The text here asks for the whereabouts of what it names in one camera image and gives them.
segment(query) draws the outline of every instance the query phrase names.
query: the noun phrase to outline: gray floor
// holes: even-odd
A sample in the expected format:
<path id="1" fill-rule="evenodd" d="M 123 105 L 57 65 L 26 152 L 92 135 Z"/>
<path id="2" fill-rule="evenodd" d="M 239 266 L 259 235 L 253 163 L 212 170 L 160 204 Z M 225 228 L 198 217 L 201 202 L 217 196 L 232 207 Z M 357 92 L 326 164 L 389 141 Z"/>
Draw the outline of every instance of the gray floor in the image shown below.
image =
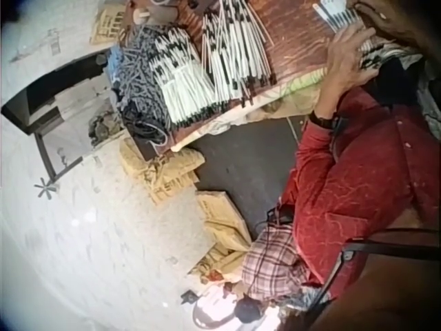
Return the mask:
<path id="1" fill-rule="evenodd" d="M 226 191 L 253 238 L 262 230 L 266 212 L 276 205 L 295 165 L 303 119 L 293 117 L 291 125 L 287 119 L 277 119 L 233 127 L 191 145 L 206 159 L 197 170 L 201 180 L 197 188 Z"/>

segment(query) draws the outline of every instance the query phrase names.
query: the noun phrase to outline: red shirt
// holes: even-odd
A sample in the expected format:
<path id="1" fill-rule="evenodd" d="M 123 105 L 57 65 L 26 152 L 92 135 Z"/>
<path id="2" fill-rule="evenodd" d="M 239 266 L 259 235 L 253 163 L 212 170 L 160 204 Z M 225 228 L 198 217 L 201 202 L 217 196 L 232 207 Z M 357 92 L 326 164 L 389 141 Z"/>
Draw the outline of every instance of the red shirt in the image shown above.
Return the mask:
<path id="1" fill-rule="evenodd" d="M 294 242 L 321 284 L 346 240 L 385 229 L 412 203 L 422 221 L 436 221 L 440 205 L 440 144 L 418 109 L 381 107 L 358 88 L 338 112 L 350 122 L 335 141 L 308 122 L 295 179 L 283 195 L 297 195 Z M 333 297 L 359 276 L 362 264 L 355 259 L 340 271 Z"/>

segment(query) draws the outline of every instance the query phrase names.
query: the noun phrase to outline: black watch strap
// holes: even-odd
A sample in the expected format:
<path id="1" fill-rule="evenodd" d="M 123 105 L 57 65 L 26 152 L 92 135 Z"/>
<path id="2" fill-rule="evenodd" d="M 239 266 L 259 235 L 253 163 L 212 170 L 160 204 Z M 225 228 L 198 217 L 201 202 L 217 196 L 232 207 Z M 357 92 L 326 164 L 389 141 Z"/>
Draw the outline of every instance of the black watch strap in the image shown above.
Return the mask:
<path id="1" fill-rule="evenodd" d="M 334 128 L 333 119 L 318 118 L 314 111 L 309 115 L 309 120 L 324 129 L 332 130 Z"/>

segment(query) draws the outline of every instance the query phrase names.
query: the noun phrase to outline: bundle of white pens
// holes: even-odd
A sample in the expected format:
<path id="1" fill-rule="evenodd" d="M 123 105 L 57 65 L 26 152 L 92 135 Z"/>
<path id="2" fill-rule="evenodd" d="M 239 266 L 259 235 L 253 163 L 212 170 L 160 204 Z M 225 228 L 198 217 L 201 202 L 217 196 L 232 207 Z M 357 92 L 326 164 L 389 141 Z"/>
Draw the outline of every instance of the bundle of white pens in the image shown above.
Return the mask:
<path id="1" fill-rule="evenodd" d="M 158 56 L 150 69 L 161 87 L 172 123 L 187 127 L 210 118 L 217 107 L 214 86 L 186 31 L 172 28 L 155 41 Z"/>
<path id="2" fill-rule="evenodd" d="M 361 21 L 354 9 L 347 8 L 347 0 L 320 0 L 320 3 L 313 4 L 313 8 L 334 32 Z M 392 57 L 409 54 L 409 50 L 392 42 L 379 41 L 379 39 L 365 41 L 360 50 L 363 53 L 360 62 L 361 68 L 380 66 Z"/>
<path id="3" fill-rule="evenodd" d="M 203 19 L 203 67 L 213 79 L 217 102 L 250 99 L 255 81 L 274 83 L 265 53 L 269 38 L 245 0 L 219 0 L 219 13 Z"/>

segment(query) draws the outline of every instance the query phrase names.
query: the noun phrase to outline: checkered fabric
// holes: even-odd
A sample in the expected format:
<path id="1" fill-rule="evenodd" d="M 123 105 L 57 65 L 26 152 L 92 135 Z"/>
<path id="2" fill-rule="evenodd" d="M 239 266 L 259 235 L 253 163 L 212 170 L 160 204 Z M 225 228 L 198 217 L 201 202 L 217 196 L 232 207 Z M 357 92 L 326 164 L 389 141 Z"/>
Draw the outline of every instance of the checkered fabric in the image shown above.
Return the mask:
<path id="1" fill-rule="evenodd" d="M 292 224 L 269 224 L 245 256 L 242 282 L 255 300 L 299 293 L 309 271 L 294 246 Z"/>

